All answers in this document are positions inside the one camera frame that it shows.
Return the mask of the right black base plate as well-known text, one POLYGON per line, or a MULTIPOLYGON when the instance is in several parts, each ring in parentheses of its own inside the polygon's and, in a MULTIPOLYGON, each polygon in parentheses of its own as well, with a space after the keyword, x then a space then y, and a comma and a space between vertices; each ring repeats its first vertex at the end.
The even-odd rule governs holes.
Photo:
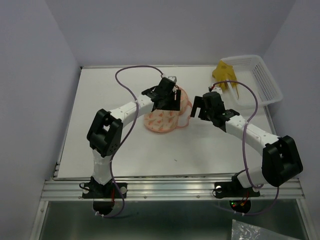
POLYGON ((217 199, 223 198, 243 198, 243 197, 260 197, 260 192, 256 192, 252 187, 243 188, 240 184, 232 181, 220 181, 214 183, 212 194, 217 199))

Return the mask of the white plastic basket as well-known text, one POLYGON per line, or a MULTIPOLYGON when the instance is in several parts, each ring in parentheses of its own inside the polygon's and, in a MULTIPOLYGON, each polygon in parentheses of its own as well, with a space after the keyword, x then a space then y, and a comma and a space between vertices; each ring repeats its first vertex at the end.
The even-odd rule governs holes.
MULTIPOLYGON (((238 82, 245 84, 254 92, 259 107, 265 107, 283 99, 278 84, 260 56, 240 55, 221 60, 232 66, 238 82)), ((228 82, 223 95, 241 109, 250 109, 256 106, 253 95, 240 84, 237 87, 232 87, 232 84, 228 82)))

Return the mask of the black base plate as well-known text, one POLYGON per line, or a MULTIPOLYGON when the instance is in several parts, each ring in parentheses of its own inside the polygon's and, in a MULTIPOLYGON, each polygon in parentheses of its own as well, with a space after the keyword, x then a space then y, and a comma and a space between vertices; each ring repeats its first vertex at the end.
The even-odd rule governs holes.
POLYGON ((79 184, 82 189, 83 199, 121 199, 121 193, 113 182, 101 185, 94 182, 81 182, 79 184))
POLYGON ((243 197, 260 197, 260 192, 256 192, 252 187, 243 188, 240 184, 232 181, 220 181, 214 183, 212 194, 217 199, 223 198, 243 198, 243 197))

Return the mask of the clear plastic bag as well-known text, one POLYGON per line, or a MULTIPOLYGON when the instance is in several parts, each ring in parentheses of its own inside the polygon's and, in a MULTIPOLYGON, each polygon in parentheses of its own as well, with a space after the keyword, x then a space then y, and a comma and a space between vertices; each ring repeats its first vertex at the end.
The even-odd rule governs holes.
POLYGON ((231 240, 296 240, 297 238, 276 233, 274 231, 232 220, 231 240))

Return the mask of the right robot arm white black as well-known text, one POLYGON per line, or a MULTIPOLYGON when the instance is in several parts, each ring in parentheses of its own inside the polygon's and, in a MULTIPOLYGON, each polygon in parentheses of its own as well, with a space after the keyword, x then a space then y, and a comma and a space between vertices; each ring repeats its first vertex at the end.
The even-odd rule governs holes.
POLYGON ((196 96, 191 117, 195 116, 197 109, 200 110, 199 119, 212 122, 215 127, 242 140, 244 146, 249 145, 262 157, 259 167, 245 167, 231 181, 217 183, 217 195, 234 197, 265 184, 279 187, 303 171, 297 145, 292 137, 280 137, 250 124, 239 112, 226 109, 218 92, 196 96))

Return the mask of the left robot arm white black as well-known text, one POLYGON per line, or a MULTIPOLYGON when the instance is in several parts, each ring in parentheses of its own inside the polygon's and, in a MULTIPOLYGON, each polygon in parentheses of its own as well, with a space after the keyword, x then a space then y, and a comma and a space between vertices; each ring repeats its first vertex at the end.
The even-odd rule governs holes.
POLYGON ((86 136, 94 157, 93 174, 90 182, 79 185, 84 198, 88 194, 102 198, 111 193, 110 164, 128 124, 134 125, 139 117, 155 110, 180 111, 181 90, 176 83, 175 76, 163 77, 158 85, 142 91, 135 101, 96 113, 86 136))

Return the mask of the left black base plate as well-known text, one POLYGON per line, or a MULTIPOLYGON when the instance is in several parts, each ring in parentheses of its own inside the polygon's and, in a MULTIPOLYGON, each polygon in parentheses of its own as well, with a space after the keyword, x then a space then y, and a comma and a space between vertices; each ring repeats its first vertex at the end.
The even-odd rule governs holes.
POLYGON ((83 199, 121 199, 121 193, 113 182, 101 185, 94 182, 81 182, 79 184, 82 189, 83 199))

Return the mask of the aluminium frame rail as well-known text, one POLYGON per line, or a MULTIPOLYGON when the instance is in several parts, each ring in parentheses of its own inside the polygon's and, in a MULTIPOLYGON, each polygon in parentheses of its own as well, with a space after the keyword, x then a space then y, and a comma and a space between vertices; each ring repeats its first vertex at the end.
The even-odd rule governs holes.
MULTIPOLYGON (((216 201, 214 183, 226 177, 119 178, 127 183, 126 201, 216 201)), ((44 183, 42 201, 85 201, 79 181, 50 180, 44 183)))

